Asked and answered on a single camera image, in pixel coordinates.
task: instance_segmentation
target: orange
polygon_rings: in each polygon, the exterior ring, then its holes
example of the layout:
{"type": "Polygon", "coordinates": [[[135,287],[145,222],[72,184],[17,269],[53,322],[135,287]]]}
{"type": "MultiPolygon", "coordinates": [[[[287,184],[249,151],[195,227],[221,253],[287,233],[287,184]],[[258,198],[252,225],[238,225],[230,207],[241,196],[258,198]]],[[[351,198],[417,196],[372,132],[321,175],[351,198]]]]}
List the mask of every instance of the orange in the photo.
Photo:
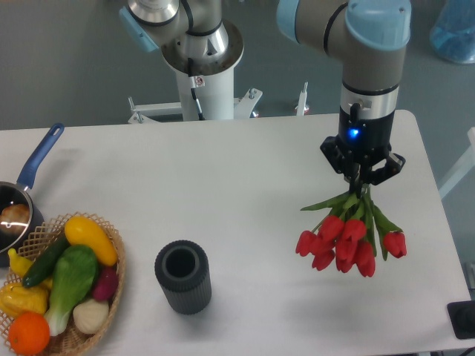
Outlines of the orange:
{"type": "Polygon", "coordinates": [[[8,340],[17,354],[38,354],[50,342],[50,327],[41,314],[28,311],[11,323],[8,340]]]}

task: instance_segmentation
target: blue pan handle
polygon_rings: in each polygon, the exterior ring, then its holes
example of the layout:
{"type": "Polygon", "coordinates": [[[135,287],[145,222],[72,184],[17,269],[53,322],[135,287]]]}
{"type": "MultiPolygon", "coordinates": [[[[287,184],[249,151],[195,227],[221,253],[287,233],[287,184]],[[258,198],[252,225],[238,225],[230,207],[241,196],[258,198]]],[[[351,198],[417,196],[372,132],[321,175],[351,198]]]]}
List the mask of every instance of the blue pan handle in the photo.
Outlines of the blue pan handle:
{"type": "Polygon", "coordinates": [[[29,189],[33,187],[36,171],[38,170],[39,165],[43,162],[43,159],[54,146],[64,130],[65,126],[63,124],[57,123],[51,126],[46,136],[39,143],[38,147],[36,147],[30,158],[28,158],[28,161],[24,164],[23,169],[16,180],[18,184],[28,187],[29,189]]]}

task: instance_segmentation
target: cucumber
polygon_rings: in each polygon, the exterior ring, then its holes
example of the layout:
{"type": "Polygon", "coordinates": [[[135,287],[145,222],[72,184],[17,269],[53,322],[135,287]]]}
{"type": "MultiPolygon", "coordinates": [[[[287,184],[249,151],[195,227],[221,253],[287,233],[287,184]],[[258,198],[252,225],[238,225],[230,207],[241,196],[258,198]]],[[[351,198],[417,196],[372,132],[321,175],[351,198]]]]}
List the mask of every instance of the cucumber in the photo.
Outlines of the cucumber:
{"type": "Polygon", "coordinates": [[[33,265],[31,265],[27,273],[23,276],[22,285],[25,288],[34,287],[51,276],[56,262],[65,249],[70,246],[64,233],[61,234],[54,243],[51,243],[45,251],[36,258],[33,265]]]}

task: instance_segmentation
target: red radish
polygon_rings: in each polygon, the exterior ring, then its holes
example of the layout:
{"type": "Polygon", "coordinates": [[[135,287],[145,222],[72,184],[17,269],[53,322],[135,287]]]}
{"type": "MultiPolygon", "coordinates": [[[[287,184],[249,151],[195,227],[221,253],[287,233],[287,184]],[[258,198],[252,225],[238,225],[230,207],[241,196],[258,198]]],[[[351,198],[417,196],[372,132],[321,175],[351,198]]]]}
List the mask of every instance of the red radish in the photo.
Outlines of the red radish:
{"type": "Polygon", "coordinates": [[[119,278],[112,267],[104,267],[92,290],[92,297],[101,302],[114,295],[119,286],[119,278]]]}

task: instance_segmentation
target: white garlic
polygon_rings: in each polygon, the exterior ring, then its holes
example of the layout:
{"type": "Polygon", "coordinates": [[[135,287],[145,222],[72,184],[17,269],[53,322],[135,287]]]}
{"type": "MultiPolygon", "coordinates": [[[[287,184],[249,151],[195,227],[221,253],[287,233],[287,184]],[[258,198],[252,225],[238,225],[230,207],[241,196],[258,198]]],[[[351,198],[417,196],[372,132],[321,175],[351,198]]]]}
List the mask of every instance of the white garlic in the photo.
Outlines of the white garlic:
{"type": "Polygon", "coordinates": [[[74,323],[78,330],[84,334],[96,334],[109,315],[107,300],[97,302],[88,299],[78,304],[73,310],[74,323]]]}

